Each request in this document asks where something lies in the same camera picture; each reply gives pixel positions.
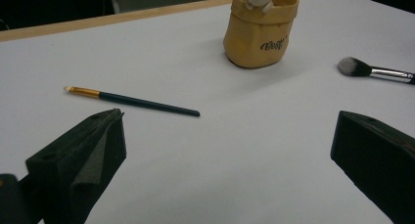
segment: eyeshadow brush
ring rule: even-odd
[[[164,111],[164,112],[187,114],[187,115],[196,116],[196,117],[201,116],[201,114],[195,110],[188,110],[188,109],[183,109],[183,108],[179,108],[175,106],[150,102],[146,100],[134,99],[134,98],[121,96],[117,94],[106,93],[106,92],[102,92],[98,90],[85,89],[85,88],[79,88],[79,87],[73,87],[73,86],[66,86],[64,89],[65,91],[68,91],[72,94],[82,95],[82,96],[95,98],[95,99],[106,100],[106,101],[119,103],[119,104],[125,104],[125,105],[145,108],[145,109],[159,110],[159,111]]]

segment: fluffy gray brush head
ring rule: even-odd
[[[347,76],[369,76],[372,73],[370,66],[352,57],[340,60],[338,69]]]

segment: blush brush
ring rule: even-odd
[[[413,73],[384,67],[369,66],[368,64],[353,57],[347,57],[340,60],[338,69],[343,75],[346,76],[371,76],[405,82],[408,84],[415,84],[415,74]]]

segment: gold ferrule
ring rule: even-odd
[[[91,89],[85,89],[85,88],[79,88],[79,87],[71,87],[69,89],[69,91],[72,94],[82,95],[82,96],[91,97],[91,98],[95,98],[95,99],[100,98],[100,96],[99,96],[100,91],[98,91],[98,90],[91,90]]]

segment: wooden table edge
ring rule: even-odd
[[[135,20],[142,20],[152,17],[170,15],[181,12],[188,12],[194,10],[200,10],[204,8],[222,6],[232,3],[232,0],[206,0],[191,2],[186,4],[179,4],[173,6],[159,7],[148,10],[134,11],[128,13],[121,13],[110,16],[96,17],[85,20],[70,21],[70,22],[58,22],[39,26],[18,28],[12,30],[0,31],[0,42],[17,40],[34,36],[55,34],[60,32],[80,30],[84,28],[103,26],[108,24],[114,24],[118,22],[129,22]]]

